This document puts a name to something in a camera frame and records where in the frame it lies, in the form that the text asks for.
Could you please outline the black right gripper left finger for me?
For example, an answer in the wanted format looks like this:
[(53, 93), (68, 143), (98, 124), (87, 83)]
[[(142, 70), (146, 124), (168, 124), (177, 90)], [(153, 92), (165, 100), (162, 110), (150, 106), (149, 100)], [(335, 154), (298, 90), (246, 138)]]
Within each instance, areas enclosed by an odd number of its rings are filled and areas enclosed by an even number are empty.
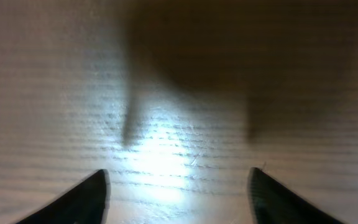
[(17, 224), (103, 224), (108, 212), (108, 180), (106, 169), (97, 170)]

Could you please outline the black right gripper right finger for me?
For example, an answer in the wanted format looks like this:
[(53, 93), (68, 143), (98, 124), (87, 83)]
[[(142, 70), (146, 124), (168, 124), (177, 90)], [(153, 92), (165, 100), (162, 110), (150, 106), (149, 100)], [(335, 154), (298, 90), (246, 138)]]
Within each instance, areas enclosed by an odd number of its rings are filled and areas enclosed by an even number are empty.
[(262, 169), (251, 168), (248, 183), (250, 208), (256, 224), (343, 224)]

